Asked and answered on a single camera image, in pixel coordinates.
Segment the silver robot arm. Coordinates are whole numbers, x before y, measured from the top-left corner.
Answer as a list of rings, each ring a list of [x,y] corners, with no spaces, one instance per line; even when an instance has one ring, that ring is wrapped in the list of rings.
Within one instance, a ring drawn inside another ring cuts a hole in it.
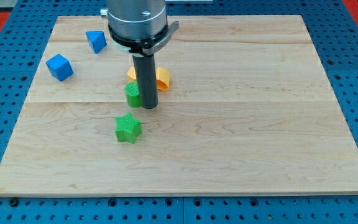
[[[168,23],[164,0],[106,0],[100,10],[108,20],[108,30],[121,51],[149,57],[163,49],[179,29]]]

